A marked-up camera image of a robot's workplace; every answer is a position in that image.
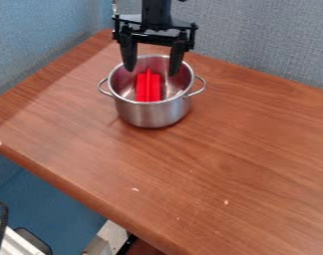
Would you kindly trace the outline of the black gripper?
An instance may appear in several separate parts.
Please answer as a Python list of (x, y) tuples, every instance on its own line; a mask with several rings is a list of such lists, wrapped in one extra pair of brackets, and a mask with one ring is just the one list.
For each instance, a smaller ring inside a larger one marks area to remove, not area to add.
[(138, 14), (120, 14), (118, 3), (112, 2), (112, 36), (120, 45), (124, 68), (128, 72), (135, 68), (138, 43), (168, 46), (167, 74), (174, 76), (184, 52), (194, 48), (197, 25), (172, 17), (171, 0), (140, 0), (140, 3)]

